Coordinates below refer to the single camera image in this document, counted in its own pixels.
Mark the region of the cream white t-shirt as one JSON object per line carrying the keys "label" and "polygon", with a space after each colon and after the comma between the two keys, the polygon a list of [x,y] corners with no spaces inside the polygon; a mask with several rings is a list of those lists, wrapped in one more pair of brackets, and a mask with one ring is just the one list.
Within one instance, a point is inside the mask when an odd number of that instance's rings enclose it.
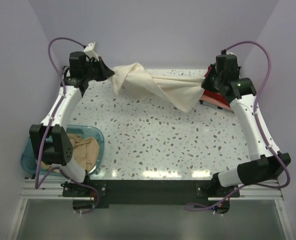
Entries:
{"label": "cream white t-shirt", "polygon": [[203,77],[151,74],[137,62],[116,66],[113,71],[111,83],[116,96],[122,88],[140,101],[155,95],[185,113],[197,104],[205,91]]}

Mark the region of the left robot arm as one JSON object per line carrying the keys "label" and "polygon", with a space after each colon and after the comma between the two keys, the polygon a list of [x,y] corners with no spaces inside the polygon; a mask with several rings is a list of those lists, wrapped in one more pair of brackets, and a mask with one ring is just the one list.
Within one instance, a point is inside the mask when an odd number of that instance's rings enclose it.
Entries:
{"label": "left robot arm", "polygon": [[37,161],[36,174],[41,164],[59,170],[75,181],[74,191],[87,196],[92,184],[85,180],[86,170],[73,158],[73,146],[66,132],[68,121],[77,103],[83,98],[90,81],[105,81],[114,72],[109,69],[95,50],[75,51],[69,55],[68,73],[61,76],[60,89],[48,115],[39,124],[29,128],[29,137]]}

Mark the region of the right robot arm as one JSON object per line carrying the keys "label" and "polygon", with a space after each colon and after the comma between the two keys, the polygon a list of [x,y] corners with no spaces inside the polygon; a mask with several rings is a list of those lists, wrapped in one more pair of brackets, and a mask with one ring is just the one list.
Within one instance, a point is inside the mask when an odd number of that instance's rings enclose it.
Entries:
{"label": "right robot arm", "polygon": [[220,54],[201,85],[205,90],[219,93],[235,113],[243,131],[250,160],[235,169],[215,173],[211,192],[223,196],[231,186],[257,185],[276,179],[291,163],[289,153],[282,153],[273,140],[261,114],[256,89],[250,78],[240,78],[238,58],[234,54]]}

